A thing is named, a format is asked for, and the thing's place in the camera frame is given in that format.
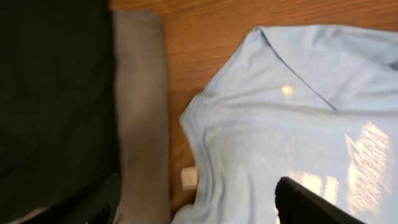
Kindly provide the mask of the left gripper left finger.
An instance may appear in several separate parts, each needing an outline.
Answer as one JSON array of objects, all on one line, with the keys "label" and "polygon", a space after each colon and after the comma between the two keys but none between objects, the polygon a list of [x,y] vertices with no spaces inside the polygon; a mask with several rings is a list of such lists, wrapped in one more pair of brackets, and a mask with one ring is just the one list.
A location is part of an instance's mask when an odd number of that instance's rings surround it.
[{"label": "left gripper left finger", "polygon": [[65,181],[42,194],[40,207],[29,212],[21,224],[112,223],[121,199],[121,178],[110,176],[72,187]]}]

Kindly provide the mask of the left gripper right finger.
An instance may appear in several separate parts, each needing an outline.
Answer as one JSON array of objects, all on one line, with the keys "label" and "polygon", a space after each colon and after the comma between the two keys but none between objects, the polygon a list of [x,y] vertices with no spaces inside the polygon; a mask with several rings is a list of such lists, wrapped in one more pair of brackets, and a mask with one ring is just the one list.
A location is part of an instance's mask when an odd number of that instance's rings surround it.
[{"label": "left gripper right finger", "polygon": [[280,224],[363,224],[289,177],[275,188]]}]

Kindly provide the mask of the light blue printed t-shirt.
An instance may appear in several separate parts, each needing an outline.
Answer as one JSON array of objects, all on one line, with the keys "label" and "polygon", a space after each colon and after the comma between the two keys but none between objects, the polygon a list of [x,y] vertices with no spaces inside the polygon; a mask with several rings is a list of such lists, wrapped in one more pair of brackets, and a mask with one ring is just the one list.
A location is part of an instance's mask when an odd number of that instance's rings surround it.
[{"label": "light blue printed t-shirt", "polygon": [[174,223],[279,223],[283,176],[363,222],[397,222],[396,32],[255,27],[180,122],[198,188]]}]

